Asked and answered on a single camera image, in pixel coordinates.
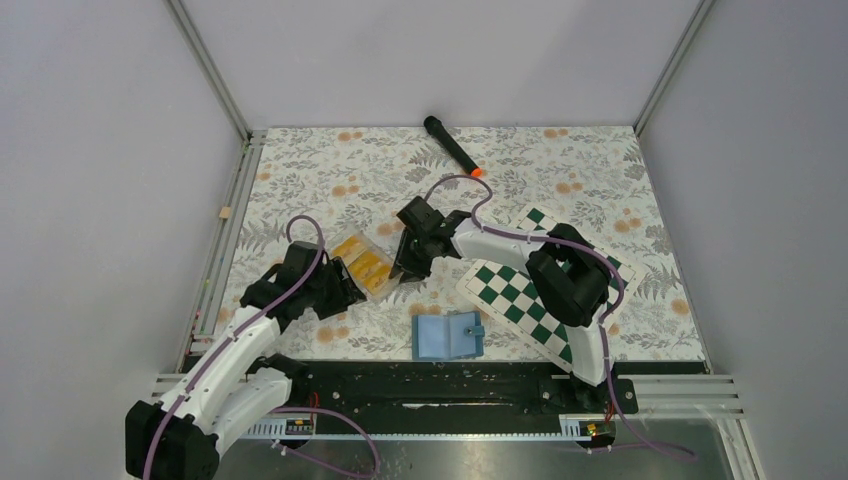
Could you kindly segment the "clear box with orange cards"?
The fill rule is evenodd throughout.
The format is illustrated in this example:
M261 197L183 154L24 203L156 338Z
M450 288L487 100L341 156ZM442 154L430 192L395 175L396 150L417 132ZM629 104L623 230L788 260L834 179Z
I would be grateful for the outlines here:
M392 276L393 259L363 230L348 226L331 239L329 246L330 257L342 260L368 299L382 301L398 285L399 278Z

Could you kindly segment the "floral tablecloth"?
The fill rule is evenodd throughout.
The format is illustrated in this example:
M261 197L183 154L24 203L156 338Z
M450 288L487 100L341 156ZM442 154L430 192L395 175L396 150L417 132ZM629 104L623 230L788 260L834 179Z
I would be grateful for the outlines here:
M289 239L311 240L322 230L333 240L352 228L394 253L397 212L413 197L429 194L434 208L449 213L492 191L483 221L518 225L536 207L642 269L643 280L605 323L617 360L705 359L631 127L463 127L452 135L483 169L481 182L457 180L456 162L420 127L270 130L205 331L229 324L245 289L283 259Z

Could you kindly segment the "blue card holder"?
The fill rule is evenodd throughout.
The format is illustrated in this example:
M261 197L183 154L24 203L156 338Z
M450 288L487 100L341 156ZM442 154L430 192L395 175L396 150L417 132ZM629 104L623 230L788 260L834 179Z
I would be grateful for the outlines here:
M414 315L411 356L416 362L474 359L484 355L485 327L478 311Z

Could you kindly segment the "green white checkered board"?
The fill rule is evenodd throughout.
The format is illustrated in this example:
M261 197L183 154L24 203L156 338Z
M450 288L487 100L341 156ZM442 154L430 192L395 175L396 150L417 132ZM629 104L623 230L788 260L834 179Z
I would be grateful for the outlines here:
M616 267L623 280L622 285L610 284L608 300L596 312L601 315L612 307L620 291L625 302L636 293L647 267L589 235L584 238ZM457 290L544 358L570 369L572 349L566 329L545 310L527 275L495 262L478 261L459 280Z

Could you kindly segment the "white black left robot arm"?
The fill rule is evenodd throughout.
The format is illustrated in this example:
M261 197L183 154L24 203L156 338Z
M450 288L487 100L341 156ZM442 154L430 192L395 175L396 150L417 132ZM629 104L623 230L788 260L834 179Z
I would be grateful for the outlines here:
M240 385L248 368L307 311L320 319L363 302L340 257L292 243L282 262L250 284L230 324L178 384L125 417L125 469L138 479L211 479L225 453L274 408L296 411L310 385L279 357Z

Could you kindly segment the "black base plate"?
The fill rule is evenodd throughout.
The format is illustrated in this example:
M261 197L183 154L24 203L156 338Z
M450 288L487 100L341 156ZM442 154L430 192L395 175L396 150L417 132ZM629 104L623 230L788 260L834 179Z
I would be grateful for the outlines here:
M592 387L550 362L308 361L288 405L342 413L370 433L551 432L562 415L638 410L633 384Z

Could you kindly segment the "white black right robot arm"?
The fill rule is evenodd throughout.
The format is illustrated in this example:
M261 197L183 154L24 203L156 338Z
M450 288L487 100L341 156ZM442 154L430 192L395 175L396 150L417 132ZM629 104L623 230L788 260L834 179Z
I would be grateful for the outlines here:
M573 226L522 231L487 225L474 213L444 215L417 196L397 214L403 225L392 277L402 283L426 279L437 258L482 260L526 277L545 316L561 328L578 379L575 402L597 412L613 398L607 379L613 360L601 326L623 301L627 286L617 262L606 257Z

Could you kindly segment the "black marker orange tip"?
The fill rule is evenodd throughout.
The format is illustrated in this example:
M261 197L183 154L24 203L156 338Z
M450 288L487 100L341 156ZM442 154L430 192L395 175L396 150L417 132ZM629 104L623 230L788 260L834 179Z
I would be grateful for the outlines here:
M461 170L472 177L480 178L483 170L474 162L467 152L457 143L447 131L443 123L435 116L427 116L423 120L426 132L434 138L444 150L459 164Z

